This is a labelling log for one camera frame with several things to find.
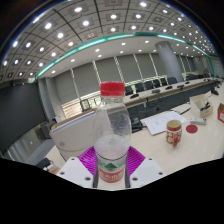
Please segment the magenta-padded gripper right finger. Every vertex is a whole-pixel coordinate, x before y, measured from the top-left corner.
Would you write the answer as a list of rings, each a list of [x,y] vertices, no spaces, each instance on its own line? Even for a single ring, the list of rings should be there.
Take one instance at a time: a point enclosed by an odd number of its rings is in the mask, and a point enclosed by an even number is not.
[[[145,157],[134,147],[129,147],[125,170],[126,188],[140,188],[165,176],[155,159]]]

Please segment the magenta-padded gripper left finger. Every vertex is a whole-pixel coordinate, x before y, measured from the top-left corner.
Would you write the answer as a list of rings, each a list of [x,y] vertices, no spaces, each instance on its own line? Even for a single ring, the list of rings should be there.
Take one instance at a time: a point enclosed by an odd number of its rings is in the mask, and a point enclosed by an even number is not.
[[[57,176],[84,188],[97,188],[98,170],[94,147],[78,157],[70,157]]]

